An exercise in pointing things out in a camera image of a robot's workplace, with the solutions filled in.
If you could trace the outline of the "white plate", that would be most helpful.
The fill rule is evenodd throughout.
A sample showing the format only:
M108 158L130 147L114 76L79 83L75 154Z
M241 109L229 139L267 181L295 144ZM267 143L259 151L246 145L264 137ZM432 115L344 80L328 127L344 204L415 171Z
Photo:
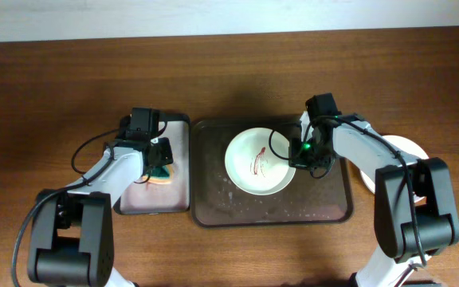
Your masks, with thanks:
M285 159L289 141L269 128L250 128L236 135L225 153L226 173L251 195L272 195L285 189L296 169Z

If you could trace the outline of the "green yellow sponge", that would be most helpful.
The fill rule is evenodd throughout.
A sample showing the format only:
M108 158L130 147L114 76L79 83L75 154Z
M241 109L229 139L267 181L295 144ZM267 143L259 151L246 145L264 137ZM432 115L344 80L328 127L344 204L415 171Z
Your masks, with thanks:
M143 176L143 181L154 184L169 184L174 177L174 169L171 164L154 167L150 172Z

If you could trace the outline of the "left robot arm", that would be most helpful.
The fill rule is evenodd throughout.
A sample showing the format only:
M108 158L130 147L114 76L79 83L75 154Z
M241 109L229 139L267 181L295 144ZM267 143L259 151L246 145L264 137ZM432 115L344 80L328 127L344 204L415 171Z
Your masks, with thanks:
M47 286L132 286L114 267L112 209L133 183L148 183L154 169L173 162L163 137L167 119L133 108L104 145L101 159L81 177L44 189L26 215L30 228L27 274Z

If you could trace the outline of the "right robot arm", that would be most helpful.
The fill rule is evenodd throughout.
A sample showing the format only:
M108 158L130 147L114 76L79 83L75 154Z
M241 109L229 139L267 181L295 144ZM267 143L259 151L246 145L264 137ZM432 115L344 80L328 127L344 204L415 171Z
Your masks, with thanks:
M459 242L459 218L447 164L403 151L362 116L344 115L330 93L305 103L301 137L291 140L290 167L329 172L343 158L375 185L378 246L349 279L351 286L400 286L428 260Z

